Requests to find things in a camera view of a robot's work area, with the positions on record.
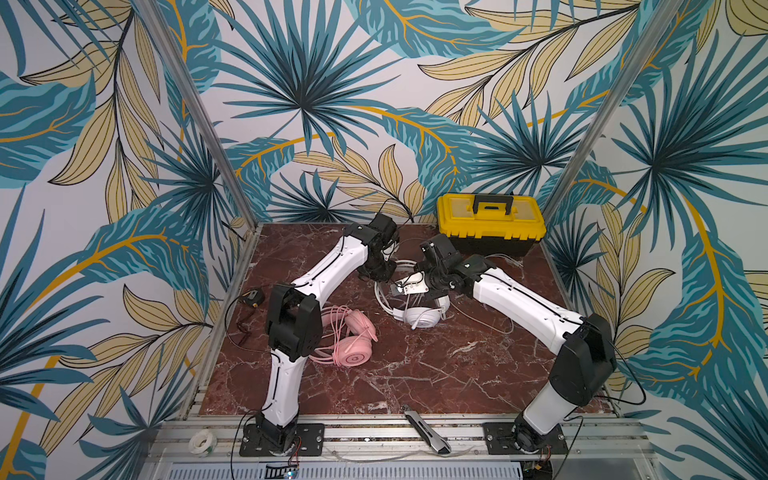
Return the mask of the white grey headphones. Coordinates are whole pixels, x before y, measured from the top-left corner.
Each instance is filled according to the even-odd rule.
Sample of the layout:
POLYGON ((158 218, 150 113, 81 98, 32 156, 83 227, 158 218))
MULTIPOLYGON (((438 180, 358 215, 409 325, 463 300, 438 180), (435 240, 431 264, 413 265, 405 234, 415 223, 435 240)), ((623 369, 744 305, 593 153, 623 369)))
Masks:
MULTIPOLYGON (((417 262, 414 260, 396 260, 395 273, 408 273, 408 276, 422 272, 416 269, 417 262)), ((407 324, 412 330, 421 328, 433 328, 441 320, 446 318, 446 314, 450 309, 450 297, 447 295, 437 297, 433 300, 434 306, 412 306, 412 300, 425 300, 427 297, 424 295, 404 296, 405 306, 401 309, 392 307, 389 303, 383 290, 383 283, 375 283, 373 292, 380 307, 395 320, 407 324)))

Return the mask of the pink headphones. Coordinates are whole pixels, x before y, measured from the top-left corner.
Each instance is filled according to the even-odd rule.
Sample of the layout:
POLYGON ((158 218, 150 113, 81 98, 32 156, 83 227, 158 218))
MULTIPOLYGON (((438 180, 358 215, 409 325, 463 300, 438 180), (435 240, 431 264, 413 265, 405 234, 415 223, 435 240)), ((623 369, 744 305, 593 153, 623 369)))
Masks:
POLYGON ((331 328, 322 339, 330 337, 333 342, 317 347, 309 356, 312 362, 351 368, 370 360, 378 336, 373 323, 362 311, 345 305, 328 306, 321 310, 321 320, 323 327, 331 328))

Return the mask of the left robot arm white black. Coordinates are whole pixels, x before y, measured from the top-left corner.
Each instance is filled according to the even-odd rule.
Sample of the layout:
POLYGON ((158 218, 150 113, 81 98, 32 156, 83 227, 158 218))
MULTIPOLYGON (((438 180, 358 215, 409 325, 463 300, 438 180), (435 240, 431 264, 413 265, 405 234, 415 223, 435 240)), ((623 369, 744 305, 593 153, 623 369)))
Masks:
POLYGON ((378 214, 370 223, 345 227, 333 248, 305 274, 272 288, 266 333, 271 371, 261 415, 270 426, 288 428, 298 417, 299 387, 306 361, 319 344, 321 310, 353 272, 384 281, 394 271, 397 225, 378 214))

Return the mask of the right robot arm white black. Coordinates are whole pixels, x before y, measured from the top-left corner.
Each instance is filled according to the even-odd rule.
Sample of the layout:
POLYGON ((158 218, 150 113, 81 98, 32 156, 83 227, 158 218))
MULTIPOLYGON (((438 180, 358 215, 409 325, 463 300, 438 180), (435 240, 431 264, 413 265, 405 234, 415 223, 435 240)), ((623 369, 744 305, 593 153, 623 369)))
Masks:
POLYGON ((519 447, 533 450, 572 412, 588 405, 617 368, 610 323, 561 307, 481 255, 463 257, 444 234, 420 245, 430 294, 459 291, 510 318, 555 355, 548 381, 515 420, 519 447))

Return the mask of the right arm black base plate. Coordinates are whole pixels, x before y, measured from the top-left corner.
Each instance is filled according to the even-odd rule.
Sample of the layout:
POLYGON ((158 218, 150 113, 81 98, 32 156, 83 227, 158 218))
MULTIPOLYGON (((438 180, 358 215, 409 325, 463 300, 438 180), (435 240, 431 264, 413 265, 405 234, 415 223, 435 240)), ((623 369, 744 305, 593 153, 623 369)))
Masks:
POLYGON ((524 421, 482 424, 483 439, 490 455, 565 454, 567 442, 560 425, 540 434, 524 421))

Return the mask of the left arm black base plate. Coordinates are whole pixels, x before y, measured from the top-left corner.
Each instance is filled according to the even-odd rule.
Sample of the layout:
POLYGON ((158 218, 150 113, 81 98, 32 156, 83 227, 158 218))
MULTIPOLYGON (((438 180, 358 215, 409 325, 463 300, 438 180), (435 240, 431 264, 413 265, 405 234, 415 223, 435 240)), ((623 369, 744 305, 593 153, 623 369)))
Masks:
POLYGON ((319 457, 324 437, 325 425, 322 423, 300 423, 286 429, 249 424, 244 427, 239 455, 267 457, 298 453, 300 457, 319 457))

